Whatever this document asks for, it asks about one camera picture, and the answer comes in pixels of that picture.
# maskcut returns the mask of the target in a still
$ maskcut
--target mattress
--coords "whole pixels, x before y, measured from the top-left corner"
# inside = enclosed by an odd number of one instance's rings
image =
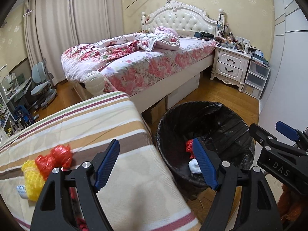
[[[107,185],[98,192],[115,231],[199,230],[200,224],[175,187],[152,145],[134,104],[123,92],[111,92],[46,117],[0,147],[0,194],[15,220],[31,227],[35,202],[22,199],[21,165],[58,144],[70,144],[73,167],[92,160],[116,138],[121,151]]]
[[[92,47],[91,44],[83,46],[85,49]],[[89,72],[100,71],[106,78],[104,92],[123,91],[132,96],[202,60],[215,47],[213,40],[180,38],[180,48],[175,51],[157,48],[136,51],[104,66],[100,66],[97,56],[82,61],[63,58],[62,66],[68,81],[85,82]]]

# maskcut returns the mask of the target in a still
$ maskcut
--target screw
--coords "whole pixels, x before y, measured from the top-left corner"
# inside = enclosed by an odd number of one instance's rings
[[[253,167],[253,170],[254,170],[255,172],[257,172],[257,173],[261,171],[261,169],[260,169],[258,166],[254,166],[254,167]]]
[[[88,161],[82,163],[82,167],[84,167],[84,168],[88,168],[88,167],[90,167],[90,166],[91,166],[91,163],[88,162]]]
[[[230,166],[230,163],[228,161],[223,161],[221,164],[224,167],[229,167]]]
[[[57,174],[59,173],[60,169],[58,167],[55,167],[53,170],[52,170],[52,173],[53,174]]]

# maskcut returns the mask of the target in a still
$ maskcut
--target black trash bin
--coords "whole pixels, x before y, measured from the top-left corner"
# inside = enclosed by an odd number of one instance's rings
[[[186,102],[169,109],[156,134],[158,150],[172,172],[176,185],[187,199],[195,199],[206,185],[202,174],[192,174],[185,143],[200,137],[221,160],[249,169],[254,143],[248,126],[234,111],[219,102]]]

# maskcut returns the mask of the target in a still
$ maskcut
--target tufted headboard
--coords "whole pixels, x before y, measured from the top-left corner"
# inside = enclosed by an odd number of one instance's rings
[[[158,26],[164,26],[174,30],[204,31],[218,36],[217,21],[209,18],[205,11],[174,0],[152,13],[144,26],[152,33]]]

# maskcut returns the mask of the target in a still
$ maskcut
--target curtain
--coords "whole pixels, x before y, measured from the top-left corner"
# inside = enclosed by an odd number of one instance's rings
[[[79,44],[110,38],[106,0],[71,0]]]
[[[46,68],[54,75],[53,83],[65,79],[61,55],[75,46],[68,0],[36,0],[36,28]]]
[[[124,34],[121,0],[26,0],[25,41],[31,67],[47,58],[53,83],[65,79],[61,55],[68,48]]]
[[[23,20],[26,49],[31,67],[43,59],[36,32],[35,3],[36,0],[25,1],[25,13],[27,9],[32,10],[32,13],[26,15]]]
[[[124,35],[122,0],[107,0],[107,14],[110,36]]]

